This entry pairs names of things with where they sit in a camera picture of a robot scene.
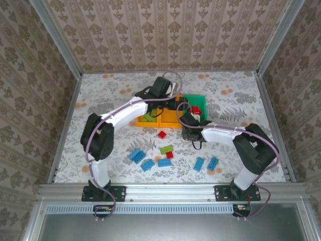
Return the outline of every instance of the aluminum frame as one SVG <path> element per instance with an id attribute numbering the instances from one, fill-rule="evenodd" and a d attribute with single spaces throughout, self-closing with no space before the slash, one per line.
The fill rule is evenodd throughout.
<path id="1" fill-rule="evenodd" d="M 52 183 L 54 181 L 54 177 L 55 177 L 56 172 L 58 170 L 58 166 L 59 166 L 59 163 L 60 163 L 62 152 L 64 150 L 66 138 L 67 138 L 67 135 L 68 135 L 68 129 L 69 129 L 69 126 L 70 126 L 72 114 L 74 113 L 74 109 L 75 109 L 75 106 L 76 106 L 78 94 L 79 94 L 79 91 L 80 91 L 81 82 L 82 82 L 81 79 L 77 80 L 74 92 L 73 92 L 71 100 L 70 100 L 70 104 L 69 104 L 68 112 L 67 112 L 67 115 L 66 115 L 64 127 L 63 127 L 62 132 L 61 132 L 61 136 L 60 136 L 59 143 L 58 143 L 58 146 L 57 146 L 57 149 L 56 149 L 55 157 L 54 157 L 54 160 L 53 160 L 53 163 L 52 163 L 52 166 L 51 166 L 51 170 L 50 170 L 50 174 L 49 174 L 49 177 L 48 177 L 48 181 L 47 181 L 48 184 L 50 184 L 50 183 Z"/>
<path id="2" fill-rule="evenodd" d="M 292 0 L 283 15 L 282 20 L 280 21 L 269 45 L 267 46 L 266 51 L 263 54 L 263 57 L 257 66 L 257 72 L 259 75 L 263 75 L 266 71 L 268 65 L 270 64 L 272 58 L 274 57 L 277 49 L 282 43 L 285 35 L 287 34 L 289 28 L 291 27 L 295 17 L 300 11 L 304 0 Z"/>
<path id="3" fill-rule="evenodd" d="M 269 99 L 269 95 L 267 93 L 263 77 L 260 75 L 255 76 L 257 87 L 259 89 L 262 103 L 265 109 L 267 121 L 269 122 L 270 128 L 271 128 L 271 133 L 273 136 L 273 140 L 276 144 L 276 146 L 279 149 L 280 152 L 280 158 L 281 158 L 281 164 L 282 164 L 282 169 L 284 172 L 284 175 L 286 176 L 287 174 L 289 175 L 289 180 L 292 182 L 295 182 L 295 176 L 294 172 L 290 163 L 289 156 L 287 155 L 286 148 L 284 145 L 284 141 L 282 139 L 282 135 L 279 129 L 279 126 L 276 121 L 276 117 L 272 108 L 271 101 Z"/>
<path id="4" fill-rule="evenodd" d="M 36 205 L 31 215 L 24 241 L 38 240 L 46 215 L 48 204 L 93 204 L 82 202 L 82 190 L 85 183 L 74 184 L 45 184 L 41 185 Z M 144 204 L 215 204 L 214 186 L 226 185 L 226 183 L 207 184 L 132 184 L 114 183 L 113 185 L 125 185 L 126 201 L 122 205 Z M 271 192 L 270 203 L 296 203 L 300 213 L 300 219 L 308 240 L 320 240 L 319 228 L 316 224 L 314 213 L 308 202 L 303 183 L 262 183 L 263 187 Z M 261 201 L 264 203 L 268 194 L 261 190 Z M 219 203 L 244 203 L 244 202 L 219 202 Z M 111 202 L 97 202 L 95 204 L 112 204 Z"/>
<path id="5" fill-rule="evenodd" d="M 44 1 L 40 0 L 30 0 L 30 2 L 35 8 L 41 21 L 44 23 L 47 31 L 49 32 L 51 38 L 54 40 L 56 46 L 58 47 L 60 53 L 64 57 L 76 80 L 79 80 L 81 78 L 81 68 L 77 63 L 76 59 L 74 58 L 72 51 L 69 49 L 68 44 L 66 43 L 63 35 L 60 33 L 55 21 L 50 15 L 50 12 L 47 9 L 46 4 L 44 3 Z"/>

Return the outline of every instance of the blue lego brick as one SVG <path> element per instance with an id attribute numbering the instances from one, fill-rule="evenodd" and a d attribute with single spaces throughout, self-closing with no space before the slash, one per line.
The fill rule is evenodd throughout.
<path id="1" fill-rule="evenodd" d="M 170 159 L 160 159 L 158 160 L 158 167 L 169 167 L 172 165 Z"/>
<path id="2" fill-rule="evenodd" d="M 207 166 L 207 169 L 209 169 L 210 171 L 214 171 L 217 163 L 218 163 L 219 159 L 217 159 L 216 157 L 213 157 L 211 159 L 211 162 L 209 163 L 209 165 Z"/>
<path id="3" fill-rule="evenodd" d="M 155 165 L 155 162 L 152 161 L 152 159 L 148 159 L 145 163 L 141 164 L 142 170 L 145 172 L 148 169 L 152 168 Z"/>
<path id="4" fill-rule="evenodd" d="M 145 156 L 146 154 L 137 148 L 133 153 L 129 155 L 129 158 L 136 164 L 138 164 L 142 159 L 144 159 Z"/>
<path id="5" fill-rule="evenodd" d="M 204 164 L 204 159 L 198 157 L 197 161 L 195 163 L 195 166 L 194 166 L 194 170 L 199 172 L 201 170 L 203 164 Z"/>
<path id="6" fill-rule="evenodd" d="M 136 156 L 139 152 L 141 152 L 140 149 L 136 149 L 133 153 L 131 153 L 128 157 L 132 160 L 134 156 Z"/>

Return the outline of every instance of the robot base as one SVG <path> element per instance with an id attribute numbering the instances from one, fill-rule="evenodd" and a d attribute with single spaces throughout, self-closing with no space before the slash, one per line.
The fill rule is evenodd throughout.
<path id="1" fill-rule="evenodd" d="M 91 181 L 88 181 L 89 186 L 85 186 L 82 191 L 81 201 L 83 202 L 112 202 L 112 198 L 103 190 L 97 188 Z M 110 181 L 104 187 L 112 195 L 117 202 L 124 202 L 126 197 L 126 186 L 111 186 Z"/>
<path id="2" fill-rule="evenodd" d="M 255 185 L 251 185 L 241 196 L 237 198 L 231 195 L 231 185 L 217 185 L 214 186 L 215 200 L 217 202 L 226 201 L 248 201 L 249 196 L 251 201 L 260 201 L 260 191 Z"/>

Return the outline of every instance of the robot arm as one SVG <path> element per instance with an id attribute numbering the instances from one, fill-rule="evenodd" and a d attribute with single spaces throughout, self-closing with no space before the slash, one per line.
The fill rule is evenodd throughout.
<path id="1" fill-rule="evenodd" d="M 106 113 L 101 116 L 95 113 L 88 117 L 85 129 L 81 136 L 80 143 L 86 150 L 89 137 L 94 128 L 107 116 L 110 116 L 96 131 L 90 147 L 89 157 L 95 159 L 91 162 L 92 178 L 95 179 L 97 184 L 101 187 L 106 186 L 109 183 L 108 177 L 108 162 L 105 161 L 112 152 L 114 145 L 114 133 L 118 131 L 125 124 L 131 120 L 151 112 L 155 108 L 168 108 L 176 110 L 180 102 L 186 102 L 185 98 L 181 98 L 180 101 L 176 101 L 174 98 L 164 101 L 164 98 L 172 96 L 176 87 L 176 83 L 171 83 L 169 80 L 158 77 L 153 86 L 149 86 L 144 90 L 135 94 L 128 103 L 121 107 Z M 154 99 L 154 101 L 141 101 L 139 100 Z"/>
<path id="2" fill-rule="evenodd" d="M 98 185 L 104 187 L 109 183 L 107 172 L 108 162 L 104 159 L 112 152 L 115 131 L 136 117 L 151 112 L 155 108 L 176 109 L 180 102 L 187 102 L 185 98 L 181 98 L 180 101 L 175 101 L 174 98 L 168 101 L 161 100 L 173 93 L 174 86 L 175 85 L 167 79 L 158 77 L 153 86 L 138 92 L 135 97 L 128 102 L 129 104 L 127 103 L 101 116 L 94 113 L 89 116 L 81 137 L 81 144 L 84 150 L 87 147 L 89 136 L 97 124 L 105 117 L 111 115 L 97 130 L 89 147 L 89 154 L 95 159 L 95 161 L 90 163 L 93 172 L 92 178 L 95 179 Z M 144 99 L 154 99 L 154 101 L 136 102 L 137 100 Z M 183 104 L 180 110 L 185 108 L 187 108 L 187 106 Z M 180 120 L 190 126 L 206 126 L 210 123 L 209 121 L 199 123 L 189 112 L 186 112 Z M 250 124 L 248 127 L 240 129 L 258 134 L 273 144 L 264 131 L 256 124 Z M 235 198 L 243 195 L 255 179 L 276 157 L 268 145 L 238 131 L 229 131 L 216 127 L 192 129 L 183 126 L 183 139 L 200 142 L 218 142 L 236 147 L 244 166 L 230 185 L 231 195 Z"/>

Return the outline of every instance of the cable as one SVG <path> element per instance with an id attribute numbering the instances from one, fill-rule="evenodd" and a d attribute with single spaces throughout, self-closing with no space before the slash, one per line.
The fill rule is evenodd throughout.
<path id="1" fill-rule="evenodd" d="M 279 156 L 279 152 L 277 151 L 277 149 L 274 147 L 274 145 L 272 145 L 272 143 L 270 143 L 267 139 L 255 134 L 255 133 L 252 133 L 252 132 L 248 132 L 246 130 L 243 130 L 243 129 L 239 129 L 239 128 L 231 128 L 231 127 L 223 127 L 223 126 L 219 126 L 219 125 L 209 125 L 209 126 L 198 126 L 198 127 L 194 127 L 194 126 L 190 126 L 190 125 L 187 125 L 185 123 L 183 123 L 181 120 L 180 120 L 180 117 L 179 117 L 179 108 L 182 104 L 187 104 L 188 106 L 191 106 L 188 102 L 182 102 L 180 103 L 178 106 L 177 106 L 177 109 L 176 109 L 176 116 L 177 116 L 177 119 L 178 121 L 185 127 L 188 127 L 188 128 L 193 128 L 193 129 L 208 129 L 208 128 L 220 128 L 220 129 L 224 129 L 224 130 L 229 130 L 229 131 L 236 131 L 236 132 L 243 132 L 245 134 L 248 134 L 249 136 L 253 136 L 253 137 L 256 137 L 257 139 L 261 140 L 262 142 L 264 142 L 265 144 L 267 144 L 275 153 L 276 155 L 276 162 L 274 164 L 272 164 L 271 166 L 265 168 L 265 170 L 254 180 L 254 185 L 257 186 L 258 188 L 260 189 L 263 189 L 264 191 L 266 191 L 268 193 L 268 198 L 266 199 L 265 203 L 263 204 L 263 206 L 254 214 L 252 215 L 249 215 L 247 217 L 243 217 L 244 219 L 247 219 L 247 218 L 251 218 L 251 217 L 255 217 L 256 215 L 258 215 L 262 210 L 263 208 L 268 204 L 270 198 L 271 198 L 271 193 L 269 190 L 267 190 L 266 188 L 262 187 L 262 186 L 259 186 L 256 182 L 257 180 L 263 175 L 264 172 L 276 167 L 279 162 L 280 162 L 280 156 Z"/>
<path id="2" fill-rule="evenodd" d="M 153 117 L 153 118 L 155 118 L 155 117 L 158 117 L 158 116 L 160 116 L 160 115 L 161 115 L 161 114 L 162 114 L 163 112 L 164 112 L 164 109 L 162 109 L 162 111 L 161 111 L 161 112 L 160 112 L 159 114 L 155 115 L 155 116 L 151 116 L 151 115 L 150 115 L 151 113 L 150 113 L 149 115 L 150 115 L 150 117 Z"/>
<path id="3" fill-rule="evenodd" d="M 198 148 L 198 149 L 195 147 L 194 141 L 192 141 L 192 145 L 193 145 L 193 147 L 194 147 L 195 150 L 200 150 L 200 149 L 202 148 L 202 142 L 200 142 L 200 148 Z"/>
<path id="4" fill-rule="evenodd" d="M 90 137 L 88 139 L 88 143 L 87 143 L 87 146 L 86 146 L 86 150 L 85 150 L 85 158 L 86 158 L 86 161 L 89 163 L 89 170 L 90 170 L 90 175 L 91 175 L 91 179 L 93 181 L 93 183 L 95 184 L 96 187 L 98 187 L 100 190 L 106 192 L 113 200 L 113 208 L 111 210 L 111 212 L 105 216 L 104 218 L 99 218 L 97 217 L 96 213 L 95 212 L 95 217 L 96 219 L 107 219 L 109 218 L 113 212 L 115 211 L 115 208 L 116 208 L 116 199 L 115 197 L 105 188 L 101 187 L 97 181 L 95 180 L 95 177 L 94 177 L 94 174 L 93 174 L 93 170 L 92 170 L 92 162 L 94 160 L 90 160 L 89 159 L 89 148 L 90 148 L 90 145 L 91 145 L 91 142 L 92 142 L 92 139 L 94 138 L 94 135 L 96 134 L 97 130 L 100 128 L 100 126 L 106 121 L 108 120 L 109 118 L 111 118 L 112 116 L 116 115 L 117 113 L 121 112 L 122 110 L 126 109 L 127 107 L 133 105 L 133 104 L 137 104 L 137 103 L 140 103 L 140 102 L 147 102 L 147 101 L 165 101 L 165 100 L 170 100 L 170 99 L 173 99 L 173 98 L 176 98 L 182 91 L 183 89 L 183 79 L 182 77 L 176 73 L 176 72 L 173 72 L 173 71 L 167 71 L 163 74 L 163 77 L 167 74 L 167 73 L 173 73 L 175 74 L 179 79 L 180 79 L 180 89 L 177 91 L 177 93 L 173 94 L 171 97 L 166 97 L 166 98 L 162 98 L 162 99 L 140 99 L 140 100 L 136 100 L 136 101 L 133 101 L 133 102 L 130 102 L 126 105 L 124 105 L 122 108 L 119 108 L 117 110 L 115 110 L 114 112 L 112 112 L 109 116 L 105 117 L 104 119 L 102 119 L 97 125 L 96 127 L 93 129 L 92 133 L 90 134 Z"/>

